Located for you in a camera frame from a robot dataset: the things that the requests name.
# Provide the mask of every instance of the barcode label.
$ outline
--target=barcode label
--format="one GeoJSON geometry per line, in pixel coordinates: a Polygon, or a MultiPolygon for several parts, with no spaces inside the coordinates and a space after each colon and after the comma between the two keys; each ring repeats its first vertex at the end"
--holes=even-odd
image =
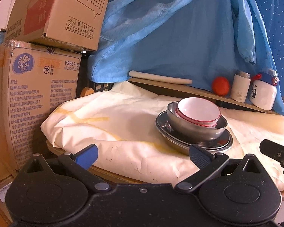
{"type": "Polygon", "coordinates": [[[5,195],[10,186],[11,186],[11,183],[9,183],[8,185],[0,189],[0,200],[2,201],[2,203],[5,202],[5,195]]]}

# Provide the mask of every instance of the orange ball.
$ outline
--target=orange ball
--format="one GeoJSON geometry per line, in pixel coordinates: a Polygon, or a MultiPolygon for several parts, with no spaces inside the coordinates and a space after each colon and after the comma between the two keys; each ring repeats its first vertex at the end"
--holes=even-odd
{"type": "Polygon", "coordinates": [[[218,96],[226,96],[230,89],[227,78],[216,77],[211,84],[211,89],[218,96]]]}

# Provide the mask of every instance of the metal screw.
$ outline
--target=metal screw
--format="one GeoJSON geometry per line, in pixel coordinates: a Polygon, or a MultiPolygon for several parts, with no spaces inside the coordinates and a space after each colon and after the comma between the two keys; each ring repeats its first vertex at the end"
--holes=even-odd
{"type": "Polygon", "coordinates": [[[140,191],[141,193],[147,193],[147,189],[146,189],[146,188],[139,188],[139,191],[140,191]]]}
{"type": "Polygon", "coordinates": [[[94,187],[96,190],[103,191],[103,190],[108,190],[110,186],[108,183],[96,183],[94,187]]]}
{"type": "Polygon", "coordinates": [[[190,183],[187,183],[187,182],[178,183],[177,187],[181,190],[190,190],[190,189],[193,188],[193,186],[190,183]]]}

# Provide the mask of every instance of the white container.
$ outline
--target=white container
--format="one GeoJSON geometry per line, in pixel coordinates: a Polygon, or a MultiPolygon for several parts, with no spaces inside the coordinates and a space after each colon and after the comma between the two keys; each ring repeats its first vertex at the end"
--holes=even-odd
{"type": "Polygon", "coordinates": [[[230,98],[235,101],[244,103],[250,85],[250,74],[237,71],[233,79],[230,98]]]}
{"type": "Polygon", "coordinates": [[[276,93],[277,90],[275,86],[261,80],[255,80],[249,100],[253,105],[269,111],[273,108],[276,93]]]}

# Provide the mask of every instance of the wooden shelf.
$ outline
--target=wooden shelf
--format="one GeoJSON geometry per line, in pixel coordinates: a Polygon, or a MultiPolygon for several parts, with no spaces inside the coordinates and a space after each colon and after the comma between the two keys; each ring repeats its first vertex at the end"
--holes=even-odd
{"type": "Polygon", "coordinates": [[[139,87],[142,87],[143,89],[152,91],[160,95],[163,94],[163,95],[168,95],[168,96],[175,96],[175,91],[178,91],[178,92],[181,92],[182,94],[179,94],[178,96],[175,96],[175,97],[184,98],[188,96],[200,96],[200,97],[205,97],[206,99],[209,99],[209,100],[218,100],[218,101],[234,104],[237,106],[241,106],[244,108],[252,109],[252,110],[255,110],[261,113],[278,114],[275,111],[266,111],[252,104],[237,102],[229,97],[218,96],[209,91],[206,91],[203,89],[197,89],[197,88],[187,86],[187,85],[157,82],[153,80],[139,79],[139,78],[130,78],[128,81],[139,87]]]}

